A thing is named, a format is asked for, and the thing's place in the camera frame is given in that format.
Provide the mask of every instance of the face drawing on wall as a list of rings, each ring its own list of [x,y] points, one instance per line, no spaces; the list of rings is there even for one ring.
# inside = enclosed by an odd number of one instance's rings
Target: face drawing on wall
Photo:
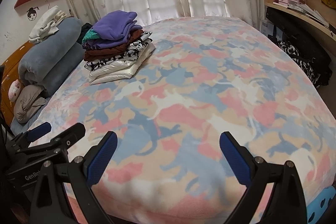
[[[35,20],[36,19],[36,16],[37,16],[37,13],[36,13],[36,10],[35,9],[37,9],[37,10],[40,10],[38,7],[35,7],[35,8],[33,8],[33,7],[31,7],[30,9],[29,9],[29,11],[27,11],[27,17],[28,17],[28,19],[30,20],[30,21],[33,21],[33,20]]]

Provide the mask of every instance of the wooden headboard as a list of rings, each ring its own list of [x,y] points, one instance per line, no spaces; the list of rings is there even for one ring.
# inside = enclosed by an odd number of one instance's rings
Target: wooden headboard
[[[14,117],[14,104],[10,102],[8,98],[8,90],[11,84],[19,79],[18,66],[23,55],[32,47],[34,44],[30,42],[24,43],[20,48],[18,48],[8,59],[3,63],[5,70],[1,82],[1,111],[5,117],[6,124],[11,126]]]

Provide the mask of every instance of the blue gripper pad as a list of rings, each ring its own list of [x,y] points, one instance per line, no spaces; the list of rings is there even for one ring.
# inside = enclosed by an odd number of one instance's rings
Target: blue gripper pad
[[[110,162],[118,145],[118,137],[114,132],[107,132],[98,145],[92,147],[85,155],[83,165],[86,182],[89,187],[97,184]]]
[[[333,186],[324,188],[322,192],[307,206],[308,224],[315,224],[326,211],[335,197],[336,190]]]
[[[28,142],[35,142],[51,131],[51,124],[45,122],[30,131],[27,131],[26,139]]]
[[[219,146],[227,162],[229,163],[239,183],[248,187],[251,184],[250,168],[235,145],[240,147],[237,142],[233,144],[225,133],[221,134]]]

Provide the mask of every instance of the pink plush toy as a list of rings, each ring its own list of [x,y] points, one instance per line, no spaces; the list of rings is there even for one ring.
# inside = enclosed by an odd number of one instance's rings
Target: pink plush toy
[[[11,102],[15,102],[21,91],[21,83],[19,80],[14,81],[8,90],[8,98]]]

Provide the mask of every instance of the bolt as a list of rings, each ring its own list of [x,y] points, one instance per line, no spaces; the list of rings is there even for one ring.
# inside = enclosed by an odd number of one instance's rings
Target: bolt
[[[254,160],[255,160],[256,163],[258,163],[258,164],[262,164],[262,163],[264,162],[264,159],[263,159],[262,157],[259,157],[259,156],[255,157]]]
[[[46,160],[44,163],[43,163],[43,166],[44,167],[49,167],[51,165],[51,161],[50,160]]]
[[[288,167],[294,167],[294,163],[292,161],[290,161],[290,160],[286,161],[286,165]]]
[[[73,159],[73,161],[77,164],[79,164],[80,162],[83,161],[83,157],[82,156],[77,156],[76,158]]]

